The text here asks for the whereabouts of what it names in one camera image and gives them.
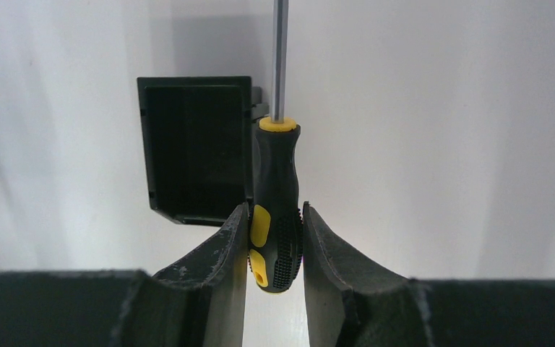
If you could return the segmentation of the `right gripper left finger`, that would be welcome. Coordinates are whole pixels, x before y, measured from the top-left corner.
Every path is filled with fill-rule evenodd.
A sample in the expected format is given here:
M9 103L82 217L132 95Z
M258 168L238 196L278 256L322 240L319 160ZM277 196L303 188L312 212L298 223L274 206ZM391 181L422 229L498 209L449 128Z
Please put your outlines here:
M241 346L248 227L243 203L210 238L154 274L177 292L177 346Z

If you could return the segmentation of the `black yellow screwdriver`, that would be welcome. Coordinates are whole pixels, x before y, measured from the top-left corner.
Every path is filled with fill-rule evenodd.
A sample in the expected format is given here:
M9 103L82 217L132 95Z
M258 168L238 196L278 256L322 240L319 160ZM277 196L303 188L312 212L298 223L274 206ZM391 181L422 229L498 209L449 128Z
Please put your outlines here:
M287 291L301 266L302 219L295 152L301 127L285 115L288 1L273 9L272 86L269 111L254 126L257 154L249 229L249 264L265 292Z

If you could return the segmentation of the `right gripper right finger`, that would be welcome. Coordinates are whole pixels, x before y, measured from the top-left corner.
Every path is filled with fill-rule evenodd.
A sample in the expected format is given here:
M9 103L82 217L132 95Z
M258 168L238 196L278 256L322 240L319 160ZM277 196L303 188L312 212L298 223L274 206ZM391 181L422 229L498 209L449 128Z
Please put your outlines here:
M304 292L311 346L428 346L414 282L339 237L303 207Z

